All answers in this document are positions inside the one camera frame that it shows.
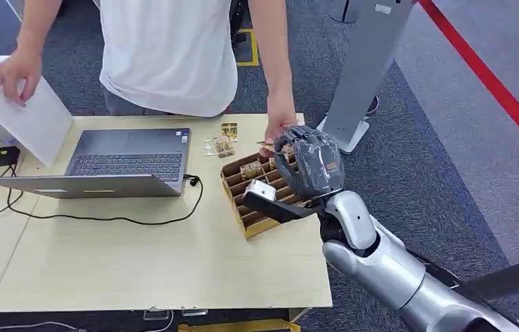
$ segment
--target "white t-shirt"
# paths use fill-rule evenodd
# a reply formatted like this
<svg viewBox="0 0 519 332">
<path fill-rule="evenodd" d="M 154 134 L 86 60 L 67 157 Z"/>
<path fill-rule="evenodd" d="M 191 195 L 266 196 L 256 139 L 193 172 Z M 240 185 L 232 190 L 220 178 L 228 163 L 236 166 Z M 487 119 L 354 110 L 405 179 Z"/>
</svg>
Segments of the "white t-shirt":
<svg viewBox="0 0 519 332">
<path fill-rule="evenodd" d="M 148 109 L 215 116 L 232 102 L 237 68 L 230 0 L 101 0 L 100 82 Z"/>
</svg>

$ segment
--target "red floor line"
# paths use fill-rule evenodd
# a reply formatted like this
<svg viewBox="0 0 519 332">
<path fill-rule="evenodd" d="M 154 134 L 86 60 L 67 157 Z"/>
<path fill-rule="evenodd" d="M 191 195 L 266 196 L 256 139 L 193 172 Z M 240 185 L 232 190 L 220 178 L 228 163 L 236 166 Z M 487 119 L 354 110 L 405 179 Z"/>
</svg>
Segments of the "red floor line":
<svg viewBox="0 0 519 332">
<path fill-rule="evenodd" d="M 495 97 L 501 107 L 503 107 L 519 127 L 519 101 L 509 92 L 509 90 L 506 89 L 497 76 L 489 70 L 489 67 L 463 39 L 460 33 L 453 27 L 451 22 L 448 21 L 432 0 L 419 0 L 419 2 L 466 64 L 469 65 L 471 70 L 477 75 L 487 90 L 491 92 L 493 97 Z"/>
</svg>

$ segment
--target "metal bracket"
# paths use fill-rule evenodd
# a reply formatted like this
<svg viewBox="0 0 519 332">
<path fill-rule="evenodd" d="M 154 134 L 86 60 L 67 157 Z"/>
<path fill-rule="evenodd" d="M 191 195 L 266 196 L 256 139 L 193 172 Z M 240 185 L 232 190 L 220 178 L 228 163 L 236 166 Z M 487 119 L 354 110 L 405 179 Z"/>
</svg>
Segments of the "metal bracket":
<svg viewBox="0 0 519 332">
<path fill-rule="evenodd" d="M 143 320 L 168 320 L 171 310 L 158 309 L 154 306 L 143 311 Z"/>
</svg>

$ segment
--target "floor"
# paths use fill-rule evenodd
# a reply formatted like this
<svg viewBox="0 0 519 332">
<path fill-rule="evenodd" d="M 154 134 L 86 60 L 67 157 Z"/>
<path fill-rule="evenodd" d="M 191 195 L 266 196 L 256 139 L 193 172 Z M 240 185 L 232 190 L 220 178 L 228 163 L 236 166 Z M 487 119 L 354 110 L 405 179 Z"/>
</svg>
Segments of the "floor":
<svg viewBox="0 0 519 332">
<path fill-rule="evenodd" d="M 287 2 L 297 111 L 315 125 L 334 95 L 353 26 L 328 18 L 338 1 Z M 519 3 L 436 4 L 519 99 Z M 13 49 L 18 24 L 0 0 L 0 55 Z M 48 37 L 44 76 L 75 115 L 106 114 L 97 80 L 101 52 L 98 11 L 90 0 L 72 0 Z M 370 131 L 344 159 L 346 187 L 360 193 L 371 213 L 408 246 L 463 278 L 518 263 L 517 126 L 419 6 L 395 60 L 380 87 L 381 106 Z M 232 109 L 262 113 L 265 94 L 261 68 L 241 67 Z M 303 316 L 303 331 L 405 331 L 394 313 L 329 272 L 334 306 Z M 519 295 L 495 303 L 519 317 Z M 192 324 L 284 314 L 219 311 Z M 138 312 L 0 314 L 0 324 L 43 320 L 97 330 L 153 328 Z"/>
</svg>

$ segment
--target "man's left hand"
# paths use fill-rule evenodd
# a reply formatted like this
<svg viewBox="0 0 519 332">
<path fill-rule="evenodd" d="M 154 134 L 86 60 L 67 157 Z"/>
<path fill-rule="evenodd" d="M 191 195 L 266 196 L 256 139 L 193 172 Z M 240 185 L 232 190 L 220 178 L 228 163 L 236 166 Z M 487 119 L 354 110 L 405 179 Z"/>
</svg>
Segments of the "man's left hand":
<svg viewBox="0 0 519 332">
<path fill-rule="evenodd" d="M 270 93 L 267 97 L 267 117 L 269 120 L 265 130 L 265 142 L 273 144 L 285 128 L 298 124 L 291 91 Z M 259 153 L 262 156 L 270 156 L 270 152 L 263 148 Z"/>
</svg>

